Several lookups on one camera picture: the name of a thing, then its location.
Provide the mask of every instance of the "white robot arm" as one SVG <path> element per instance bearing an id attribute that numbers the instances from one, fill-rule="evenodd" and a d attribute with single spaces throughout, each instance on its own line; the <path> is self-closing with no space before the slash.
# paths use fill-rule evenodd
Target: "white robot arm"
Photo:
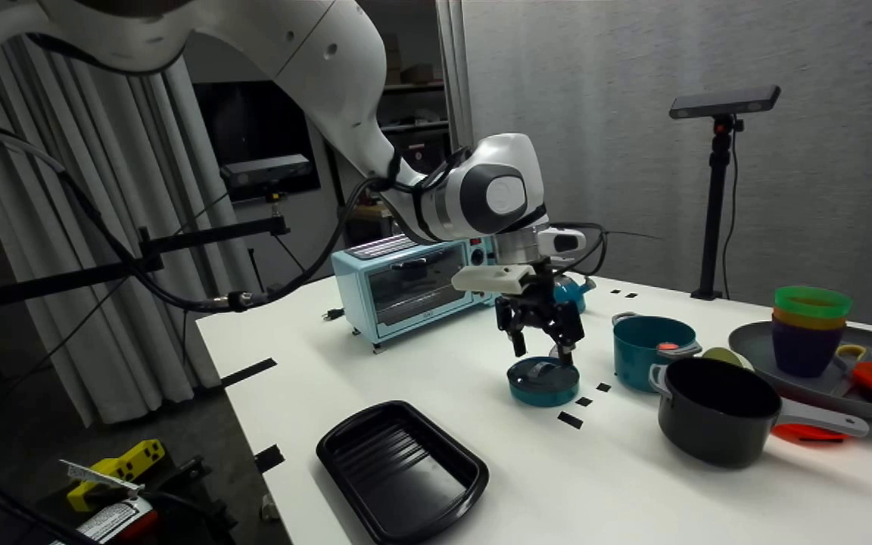
<path id="1" fill-rule="evenodd" d="M 11 35 L 64 41 L 122 73 L 156 73 L 191 34 L 240 48 L 366 178 L 422 243 L 472 239 L 544 220 L 534 143 L 488 136 L 468 156 L 414 173 L 375 120 L 386 45 L 355 0 L 11 0 L 0 3 L 0 45 Z"/>

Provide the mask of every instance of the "gray floor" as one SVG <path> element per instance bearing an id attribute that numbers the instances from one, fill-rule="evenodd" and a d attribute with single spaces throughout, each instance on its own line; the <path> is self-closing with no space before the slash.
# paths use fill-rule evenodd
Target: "gray floor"
<path id="1" fill-rule="evenodd" d="M 23 502 L 40 504 L 49 493 L 64 490 L 67 475 L 55 463 L 59 456 L 95 463 L 151 435 L 175 463 L 203 456 L 211 470 L 207 490 L 228 504 L 240 545 L 287 541 L 280 524 L 264 524 L 259 513 L 266 490 L 224 392 L 170 406 L 135 422 L 84 430 L 55 371 L 0 380 L 0 484 Z"/>

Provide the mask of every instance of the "gray curtain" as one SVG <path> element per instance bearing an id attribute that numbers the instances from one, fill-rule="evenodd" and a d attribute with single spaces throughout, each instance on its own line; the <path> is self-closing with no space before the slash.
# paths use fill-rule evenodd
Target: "gray curtain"
<path id="1" fill-rule="evenodd" d="M 466 9 L 463 0 L 437 0 L 440 45 L 448 87 L 448 127 L 455 147 L 472 147 L 472 113 L 468 113 L 468 63 L 466 63 Z"/>
<path id="2" fill-rule="evenodd" d="M 739 136 L 734 295 L 769 303 L 777 284 L 813 280 L 847 289 L 872 320 L 872 3 L 461 7 L 466 55 L 450 60 L 468 79 L 475 136 L 536 140 L 553 217 L 656 235 L 613 239 L 619 278 L 701 280 L 713 120 L 670 120 L 670 102 L 782 83 L 774 113 L 749 115 Z"/>
<path id="3" fill-rule="evenodd" d="M 133 252 L 140 227 L 170 235 L 224 193 L 181 60 L 161 76 L 113 76 L 15 39 L 0 50 L 0 127 L 60 156 Z M 196 227 L 211 223 L 234 223 L 228 200 L 196 217 Z M 0 239 L 15 278 L 113 260 L 55 173 L 8 147 L 0 147 Z M 170 255 L 156 278 L 193 298 L 255 284 L 240 243 Z M 188 315 L 135 280 L 28 303 L 42 344 L 59 344 L 108 289 L 52 356 L 84 422 L 142 416 L 165 398 L 185 401 L 218 384 L 196 334 L 181 324 Z"/>

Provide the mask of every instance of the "pot handle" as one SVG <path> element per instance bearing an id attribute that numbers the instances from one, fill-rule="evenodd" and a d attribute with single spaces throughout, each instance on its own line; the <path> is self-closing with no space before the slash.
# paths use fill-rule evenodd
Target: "pot handle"
<path id="1" fill-rule="evenodd" d="M 792 398 L 782 398 L 782 412 L 774 422 L 813 422 L 824 430 L 837 430 L 843 435 L 866 435 L 868 422 L 862 416 L 846 415 L 846 412 L 830 412 Z"/>
<path id="2" fill-rule="evenodd" d="M 613 320 L 622 324 L 627 316 L 636 316 L 640 311 L 619 311 Z"/>
<path id="3" fill-rule="evenodd" d="M 667 350 L 667 347 L 653 347 L 653 353 L 659 356 L 659 359 L 681 359 L 681 356 L 693 356 L 693 353 L 701 353 L 702 350 L 702 344 L 701 341 L 687 341 L 687 344 L 681 344 L 681 347 L 675 347 L 675 350 Z"/>
<path id="4" fill-rule="evenodd" d="M 663 367 L 663 363 L 647 367 L 647 380 L 663 398 L 673 398 L 673 391 L 667 384 L 667 369 L 670 367 Z"/>
<path id="5" fill-rule="evenodd" d="M 868 353 L 866 344 L 843 341 L 843 344 L 833 350 L 833 359 L 837 359 L 846 371 L 851 371 L 856 363 L 872 359 L 872 353 Z"/>

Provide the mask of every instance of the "teal cup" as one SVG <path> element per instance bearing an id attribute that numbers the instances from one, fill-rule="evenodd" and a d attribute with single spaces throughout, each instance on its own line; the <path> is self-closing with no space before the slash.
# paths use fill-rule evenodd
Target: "teal cup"
<path id="1" fill-rule="evenodd" d="M 701 350 L 696 331 L 659 315 L 615 315 L 615 375 L 653 392 L 647 369 Z"/>

